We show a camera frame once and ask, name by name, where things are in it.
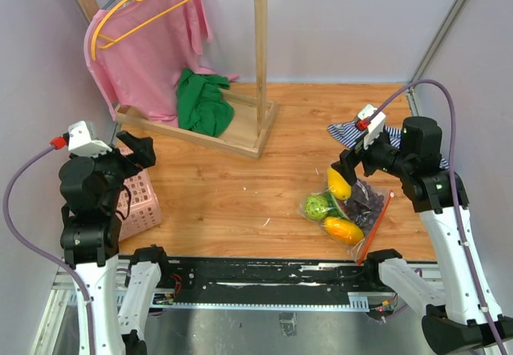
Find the clear zip top bag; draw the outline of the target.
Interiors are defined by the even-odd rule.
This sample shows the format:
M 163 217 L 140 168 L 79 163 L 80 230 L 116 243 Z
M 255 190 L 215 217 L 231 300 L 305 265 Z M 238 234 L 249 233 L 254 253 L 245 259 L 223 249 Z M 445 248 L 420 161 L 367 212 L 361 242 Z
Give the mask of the clear zip top bag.
M 394 192 L 361 179 L 352 186 L 349 197 L 342 199 L 340 190 L 336 180 L 326 180 L 323 187 L 304 196 L 299 213 L 338 242 L 355 263 L 362 264 Z

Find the orange yellow fake mango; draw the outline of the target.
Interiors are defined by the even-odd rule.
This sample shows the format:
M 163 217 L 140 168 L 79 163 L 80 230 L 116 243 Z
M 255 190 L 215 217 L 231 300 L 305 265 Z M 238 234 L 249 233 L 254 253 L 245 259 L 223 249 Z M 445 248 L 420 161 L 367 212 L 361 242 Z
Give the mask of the orange yellow fake mango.
M 333 216 L 323 221 L 325 232 L 335 240 L 354 246 L 365 238 L 364 232 L 353 222 Z

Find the yellow fake lemon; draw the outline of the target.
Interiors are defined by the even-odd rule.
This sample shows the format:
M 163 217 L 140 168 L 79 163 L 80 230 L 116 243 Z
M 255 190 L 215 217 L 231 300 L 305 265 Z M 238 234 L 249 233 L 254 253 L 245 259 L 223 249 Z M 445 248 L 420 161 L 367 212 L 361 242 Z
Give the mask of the yellow fake lemon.
M 327 171 L 327 186 L 337 200 L 347 200 L 352 196 L 352 186 L 332 167 Z

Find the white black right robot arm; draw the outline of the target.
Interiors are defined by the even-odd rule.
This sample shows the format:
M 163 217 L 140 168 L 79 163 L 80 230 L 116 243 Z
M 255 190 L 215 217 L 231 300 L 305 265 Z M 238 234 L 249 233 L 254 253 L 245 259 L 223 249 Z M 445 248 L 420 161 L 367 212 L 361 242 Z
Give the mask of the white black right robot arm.
M 442 130 L 427 117 L 408 117 L 391 143 L 383 121 L 366 129 L 349 122 L 341 131 L 346 149 L 333 169 L 355 184 L 355 168 L 366 176 L 383 171 L 400 179 L 404 195 L 428 231 L 436 253 L 443 290 L 415 273 L 393 249 L 370 253 L 363 271 L 374 291 L 393 289 L 421 318 L 422 332 L 434 353 L 501 347 L 512 338 L 512 319 L 503 314 L 487 284 L 471 233 L 463 182 L 442 165 Z

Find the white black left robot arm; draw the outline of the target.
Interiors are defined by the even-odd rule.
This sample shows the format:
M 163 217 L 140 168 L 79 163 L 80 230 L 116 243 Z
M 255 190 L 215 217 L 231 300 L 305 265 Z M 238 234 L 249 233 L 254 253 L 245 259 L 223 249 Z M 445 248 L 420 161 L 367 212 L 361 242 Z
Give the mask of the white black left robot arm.
M 81 354 L 145 354 L 144 330 L 156 288 L 165 286 L 172 268 L 163 248 L 137 249 L 130 259 L 127 293 L 116 303 L 122 214 L 117 205 L 125 180 L 156 163 L 153 140 L 127 131 L 117 135 L 129 149 L 89 139 L 86 155 L 72 152 L 60 168 L 63 248 L 66 269 L 77 291 Z

